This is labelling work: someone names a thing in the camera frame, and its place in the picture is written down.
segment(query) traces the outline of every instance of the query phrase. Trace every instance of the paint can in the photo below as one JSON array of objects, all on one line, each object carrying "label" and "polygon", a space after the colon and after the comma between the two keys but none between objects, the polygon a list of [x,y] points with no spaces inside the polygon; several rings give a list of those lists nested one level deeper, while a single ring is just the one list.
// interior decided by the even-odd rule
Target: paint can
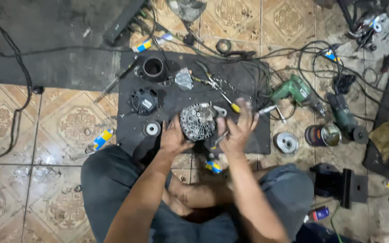
[{"label": "paint can", "polygon": [[305,130],[305,140],[311,146],[337,146],[342,140],[340,129],[330,123],[327,125],[311,125]]}]

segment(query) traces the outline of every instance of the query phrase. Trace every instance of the dirty floor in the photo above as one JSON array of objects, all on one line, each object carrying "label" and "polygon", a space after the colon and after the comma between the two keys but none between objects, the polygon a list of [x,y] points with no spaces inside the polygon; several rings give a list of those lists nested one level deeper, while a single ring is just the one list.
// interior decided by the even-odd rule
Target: dirty floor
[{"label": "dirty floor", "polygon": [[[344,43],[339,55],[348,67],[363,72],[367,67],[380,69],[384,54],[389,54],[388,40],[374,53],[354,53],[355,43],[344,37],[347,25],[340,9],[322,9],[313,0],[208,0],[207,9],[192,29],[206,45],[215,47],[220,38],[232,41],[233,49],[255,50],[264,55],[281,47],[301,48],[305,43],[319,39],[330,43]],[[185,29],[166,6],[165,0],[153,0],[157,20],[175,33]],[[132,45],[145,37],[134,34]],[[191,53],[191,49],[165,43],[164,49]],[[311,69],[313,56],[303,55],[302,66]],[[298,56],[270,58],[272,68],[296,67]],[[317,59],[316,69],[332,69],[330,63]],[[292,71],[279,71],[289,77]],[[330,78],[307,78],[323,96],[331,89]],[[380,87],[386,84],[382,77]],[[370,88],[369,94],[381,98]],[[98,92],[48,88],[42,96],[33,95],[22,114],[22,123],[16,147],[0,158],[0,242],[95,242],[86,217],[82,193],[76,192],[80,184],[80,169],[85,158],[70,158],[83,154],[88,144],[103,129],[116,126],[118,96],[112,94],[99,104],[93,104]],[[0,153],[7,149],[13,119],[13,110],[26,99],[24,86],[0,85]],[[374,119],[377,106],[366,99],[358,88],[347,95],[350,109],[355,114]],[[281,104],[287,116],[291,112],[288,101]],[[338,169],[350,168],[356,174],[369,176],[369,194],[376,197],[388,192],[381,176],[370,173],[362,165],[365,146],[341,145],[336,148],[309,146],[303,133],[311,124],[323,124],[307,108],[298,108],[287,124],[271,121],[271,136],[287,131],[298,137],[300,149],[287,157],[272,146],[271,155],[248,154],[254,170],[273,165],[296,163],[308,169],[317,163],[332,163]],[[359,120],[370,131],[373,123]],[[172,171],[185,183],[217,180],[204,169],[203,159],[194,155],[181,155],[172,165]],[[226,160],[218,161],[223,168]],[[336,202],[315,198],[313,206],[327,205],[334,210]],[[329,218],[322,224],[331,227]],[[389,243],[389,204],[386,197],[370,198],[368,204],[354,204],[352,210],[340,210],[335,227],[343,235],[363,242]]]}]

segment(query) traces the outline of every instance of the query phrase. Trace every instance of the green cable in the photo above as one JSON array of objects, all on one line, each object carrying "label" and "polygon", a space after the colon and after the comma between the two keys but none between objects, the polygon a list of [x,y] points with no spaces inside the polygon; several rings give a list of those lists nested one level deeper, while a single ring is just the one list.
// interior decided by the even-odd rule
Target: green cable
[{"label": "green cable", "polygon": [[336,233],[339,243],[343,243],[343,242],[342,242],[342,239],[340,238],[340,235],[339,235],[339,234],[337,233],[337,231],[335,230],[334,224],[333,224],[333,222],[332,222],[332,220],[333,220],[333,218],[334,218],[334,216],[335,216],[335,214],[337,213],[337,211],[338,211],[339,208],[340,208],[340,202],[337,203],[337,207],[335,208],[334,213],[332,214],[331,220],[330,220],[330,221],[331,221],[332,229],[333,229],[334,232]]}]

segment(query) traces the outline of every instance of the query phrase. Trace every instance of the jeans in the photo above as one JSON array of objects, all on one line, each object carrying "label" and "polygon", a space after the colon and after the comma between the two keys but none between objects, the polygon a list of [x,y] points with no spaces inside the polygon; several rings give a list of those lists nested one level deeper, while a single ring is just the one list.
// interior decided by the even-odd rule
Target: jeans
[{"label": "jeans", "polygon": [[[82,166],[81,185],[85,211],[97,242],[103,242],[110,224],[142,174],[132,157],[119,146],[108,146],[91,155]],[[165,188],[172,174],[169,172]],[[313,183],[294,164],[274,168],[259,180],[271,207],[295,239],[313,200]],[[196,224],[175,214],[163,201],[154,215],[149,242],[247,242],[234,205],[221,215]]]}]

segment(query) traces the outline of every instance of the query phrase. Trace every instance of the black electrical tape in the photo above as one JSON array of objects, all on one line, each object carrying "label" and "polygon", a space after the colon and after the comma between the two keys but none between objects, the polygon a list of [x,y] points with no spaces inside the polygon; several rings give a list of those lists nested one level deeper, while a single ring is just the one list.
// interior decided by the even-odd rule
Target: black electrical tape
[{"label": "black electrical tape", "polygon": [[[221,44],[225,44],[226,47],[227,47],[227,50],[222,49],[222,47],[220,47]],[[229,40],[220,39],[219,41],[217,41],[216,49],[217,49],[217,51],[218,51],[219,53],[225,54],[225,53],[230,52],[230,50],[232,49],[232,44],[230,44],[230,41],[229,41]]]}]

